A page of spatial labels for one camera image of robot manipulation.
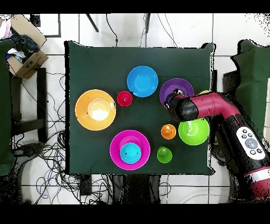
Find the red bowl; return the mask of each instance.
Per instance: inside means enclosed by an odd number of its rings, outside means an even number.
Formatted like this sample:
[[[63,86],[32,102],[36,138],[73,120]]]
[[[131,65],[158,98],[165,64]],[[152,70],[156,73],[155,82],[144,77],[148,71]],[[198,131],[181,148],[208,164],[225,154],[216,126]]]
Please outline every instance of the red bowl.
[[[122,106],[122,107],[127,107],[131,104],[132,102],[132,95],[127,92],[127,91],[122,91],[118,94],[117,96],[117,102]]]

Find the cardboard box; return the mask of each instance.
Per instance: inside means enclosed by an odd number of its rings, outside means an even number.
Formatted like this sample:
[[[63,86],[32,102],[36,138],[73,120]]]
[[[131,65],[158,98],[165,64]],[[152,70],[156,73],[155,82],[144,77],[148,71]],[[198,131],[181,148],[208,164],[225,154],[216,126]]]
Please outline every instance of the cardboard box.
[[[21,14],[15,15],[11,19],[11,27],[18,34],[29,36],[37,44],[39,49],[46,42],[46,37]],[[10,65],[9,70],[14,76],[29,79],[47,59],[47,55],[39,50],[39,52],[33,53],[24,64],[20,63],[13,56],[9,57],[7,61]]]

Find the white tile floor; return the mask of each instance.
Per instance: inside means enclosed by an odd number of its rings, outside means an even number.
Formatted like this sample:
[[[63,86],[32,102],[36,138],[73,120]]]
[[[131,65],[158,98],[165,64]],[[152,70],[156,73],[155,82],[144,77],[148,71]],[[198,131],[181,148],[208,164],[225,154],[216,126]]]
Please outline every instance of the white tile floor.
[[[47,38],[41,50],[49,56],[49,59],[43,65],[47,72],[47,91],[50,95],[48,99],[48,127],[53,125],[53,121],[58,120],[57,113],[59,109],[61,115],[65,115],[64,87],[65,73],[64,64],[64,41],[72,40],[86,46],[115,46],[115,36],[107,25],[105,14],[92,14],[99,33],[95,32],[90,21],[85,14],[61,14],[61,37]],[[159,14],[160,19],[168,31],[170,28],[164,14]],[[176,44],[182,48],[199,48],[206,42],[216,44],[214,58],[214,67],[218,70],[218,91],[222,91],[222,74],[236,69],[230,59],[231,55],[237,54],[237,43],[242,39],[252,39],[258,44],[270,44],[270,31],[264,15],[259,14],[166,14],[173,31]],[[108,20],[112,29],[118,35],[118,46],[137,47],[141,42],[141,35],[144,28],[143,14],[109,14]],[[58,34],[56,14],[41,14],[41,32],[44,35]],[[142,38],[142,47],[144,47],[144,37]],[[154,46],[173,46],[173,42],[163,29],[158,15],[151,14],[149,33],[147,35],[147,47]],[[23,80],[25,87],[36,98],[36,75],[29,80]],[[36,103],[22,88],[22,115],[23,119],[36,118]],[[49,135],[57,130],[64,130],[64,124],[55,123],[55,126],[49,128]],[[270,135],[270,126],[265,128],[265,133]],[[25,134],[21,143],[37,142],[37,132]],[[56,142],[56,137],[52,138],[49,144]],[[212,176],[203,175],[170,175],[169,183],[171,190],[164,185],[160,187],[160,195],[170,190],[170,193],[161,196],[162,203],[225,203],[229,192],[229,180],[227,169],[217,164],[212,158],[211,166],[216,173]],[[33,202],[39,198],[40,194],[36,189],[36,181],[40,177],[47,176],[50,169],[40,158],[29,162],[23,172],[22,190],[25,199],[31,199]],[[93,181],[100,179],[100,175],[93,175]],[[37,182],[38,190],[43,192],[42,180]],[[167,181],[167,175],[163,175],[162,182]],[[98,191],[102,181],[94,184],[93,191]],[[44,198],[41,198],[39,204],[50,204],[53,197],[59,192],[59,197],[55,198],[53,204],[78,204],[71,192],[66,189],[60,189],[54,180],[50,181],[48,191]],[[95,199],[95,196],[87,198],[81,196],[82,202],[88,202],[89,199]],[[103,192],[102,199],[106,201],[108,194]]]

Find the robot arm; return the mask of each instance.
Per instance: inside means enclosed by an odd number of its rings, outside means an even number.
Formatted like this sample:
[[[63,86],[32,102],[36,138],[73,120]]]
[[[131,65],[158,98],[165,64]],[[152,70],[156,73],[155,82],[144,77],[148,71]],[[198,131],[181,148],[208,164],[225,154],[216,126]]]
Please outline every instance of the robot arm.
[[[184,122],[207,116],[222,117],[218,132],[226,146],[226,165],[238,178],[242,198],[270,197],[270,159],[261,140],[247,125],[237,107],[223,94],[210,92],[193,97],[173,93],[165,107],[175,120]]]

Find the green bowl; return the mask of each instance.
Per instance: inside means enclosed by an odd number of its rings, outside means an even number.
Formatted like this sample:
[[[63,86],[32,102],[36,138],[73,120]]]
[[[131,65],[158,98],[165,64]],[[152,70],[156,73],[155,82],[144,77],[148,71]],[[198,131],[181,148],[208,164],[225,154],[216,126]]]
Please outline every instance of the green bowl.
[[[178,127],[179,137],[188,145],[200,145],[209,136],[210,127],[204,118],[181,122]]]
[[[157,157],[158,157],[159,162],[168,163],[172,159],[172,153],[168,148],[166,148],[164,146],[161,146],[161,147],[158,148]]]

